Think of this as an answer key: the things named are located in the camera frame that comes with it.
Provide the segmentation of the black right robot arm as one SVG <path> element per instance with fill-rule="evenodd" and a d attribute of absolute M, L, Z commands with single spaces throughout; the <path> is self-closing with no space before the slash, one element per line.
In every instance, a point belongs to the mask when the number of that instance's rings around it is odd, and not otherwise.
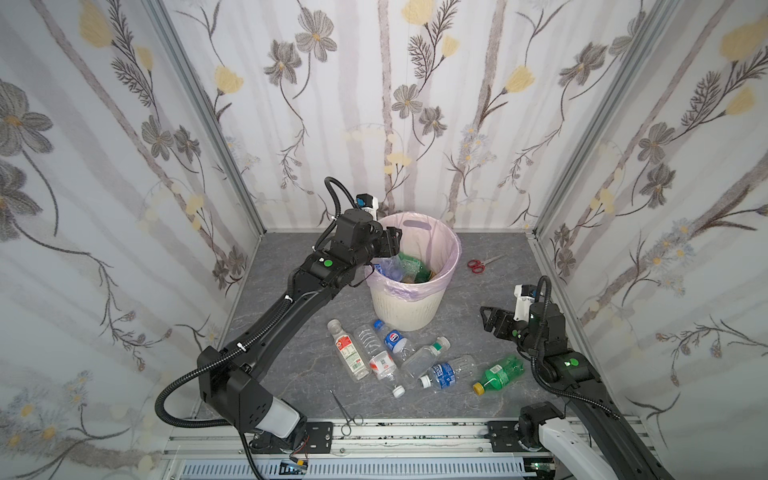
<path fill-rule="evenodd" d="M 525 315 L 490 306 L 479 313 L 485 331 L 516 345 L 537 385 L 569 404 L 588 439 L 582 440 L 565 412 L 549 401 L 520 410 L 513 438 L 522 448 L 551 453 L 573 479 L 670 479 L 620 412 L 598 370 L 569 346 L 566 317 L 551 293 L 552 283 L 543 275 L 516 294 L 531 300 Z"/>

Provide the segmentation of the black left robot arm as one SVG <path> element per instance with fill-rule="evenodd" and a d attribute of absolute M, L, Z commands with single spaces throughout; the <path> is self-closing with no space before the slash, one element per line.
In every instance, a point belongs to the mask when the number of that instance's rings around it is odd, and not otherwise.
<path fill-rule="evenodd" d="M 334 213 L 306 259 L 287 278 L 282 296 L 245 333 L 221 349 L 208 347 L 197 366 L 173 380 L 157 396 L 154 410 L 164 423 L 182 429 L 232 427 L 239 436 L 254 478 L 261 474 L 247 434 L 266 433 L 281 448 L 296 452 L 307 442 L 307 418 L 261 384 L 277 356 L 303 325 L 344 288 L 356 288 L 375 273 L 374 260 L 400 252 L 402 231 L 377 219 L 378 200 L 352 195 L 336 178 L 324 185 Z M 218 418 L 190 420 L 168 412 L 168 398 L 197 382 L 202 401 Z"/>

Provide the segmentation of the green soda bottle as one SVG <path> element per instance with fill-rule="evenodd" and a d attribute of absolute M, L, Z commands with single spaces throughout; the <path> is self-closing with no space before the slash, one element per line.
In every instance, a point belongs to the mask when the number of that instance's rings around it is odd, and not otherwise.
<path fill-rule="evenodd" d="M 473 385 L 473 391 L 476 395 L 482 396 L 488 391 L 502 390 L 518 380 L 523 373 L 522 360 L 515 355 L 510 355 L 486 369 L 482 379 Z"/>
<path fill-rule="evenodd" d="M 421 284 L 428 282 L 433 272 L 420 259 L 400 252 L 398 255 L 403 275 L 402 283 Z"/>

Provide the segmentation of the small clear bottle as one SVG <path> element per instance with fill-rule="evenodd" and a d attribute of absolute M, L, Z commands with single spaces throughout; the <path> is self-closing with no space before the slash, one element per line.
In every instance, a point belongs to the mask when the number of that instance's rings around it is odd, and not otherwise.
<path fill-rule="evenodd" d="M 402 282 L 405 269 L 399 256 L 381 258 L 374 264 L 377 272 L 395 282 Z"/>

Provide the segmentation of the red white label bottle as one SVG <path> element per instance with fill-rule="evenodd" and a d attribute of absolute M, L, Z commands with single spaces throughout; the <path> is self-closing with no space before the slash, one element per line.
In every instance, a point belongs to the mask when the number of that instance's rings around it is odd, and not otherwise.
<path fill-rule="evenodd" d="M 344 363 L 347 372 L 355 381 L 360 381 L 369 375 L 369 369 L 362 359 L 352 337 L 342 327 L 338 319 L 328 322 L 327 328 L 334 340 L 336 352 Z"/>

